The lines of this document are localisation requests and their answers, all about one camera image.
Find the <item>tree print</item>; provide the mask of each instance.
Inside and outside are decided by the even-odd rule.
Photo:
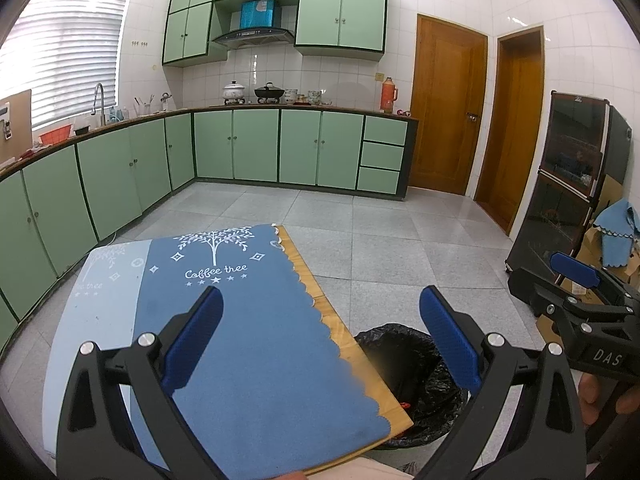
[[[207,231],[204,233],[194,233],[190,235],[182,235],[175,237],[174,240],[178,240],[178,250],[182,250],[191,242],[200,242],[207,244],[211,247],[211,256],[213,257],[214,267],[216,263],[216,252],[220,244],[234,244],[242,247],[243,251],[246,251],[248,238],[254,238],[254,235],[249,231],[250,227],[231,227],[222,231]]]

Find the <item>black garbage bag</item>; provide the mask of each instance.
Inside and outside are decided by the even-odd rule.
[[[424,446],[449,433],[468,394],[453,381],[431,336],[388,323],[355,339],[414,422],[376,449]]]

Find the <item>window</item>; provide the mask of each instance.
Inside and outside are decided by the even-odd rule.
[[[31,0],[0,48],[0,97],[31,88],[33,127],[116,104],[127,0]]]

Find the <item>faucet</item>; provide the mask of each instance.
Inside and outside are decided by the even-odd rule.
[[[107,121],[104,119],[104,88],[102,87],[102,83],[98,83],[95,86],[94,92],[94,111],[91,112],[91,115],[95,115],[95,101],[98,98],[98,88],[100,89],[100,126],[104,126]]]

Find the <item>human hand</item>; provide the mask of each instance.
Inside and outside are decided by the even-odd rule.
[[[578,383],[578,400],[580,400],[580,411],[582,421],[590,426],[600,415],[600,410],[596,406],[600,396],[600,381],[595,375],[583,373]],[[640,385],[636,384],[629,388],[616,402],[617,413],[633,413],[640,408]]]

